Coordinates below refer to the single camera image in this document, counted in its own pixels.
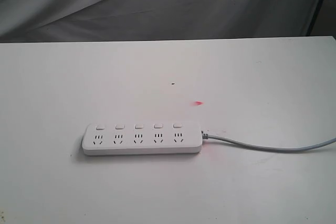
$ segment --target wrinkled fabric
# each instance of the wrinkled fabric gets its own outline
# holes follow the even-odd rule
[[[317,3],[317,0],[22,1],[25,7],[13,10],[13,17],[10,10],[7,14],[1,11],[2,41],[304,36]]]

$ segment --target white table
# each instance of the white table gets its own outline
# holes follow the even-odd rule
[[[0,223],[334,223],[335,144],[88,157],[80,143],[89,123],[128,118],[323,142],[336,135],[335,69],[332,37],[2,44]]]

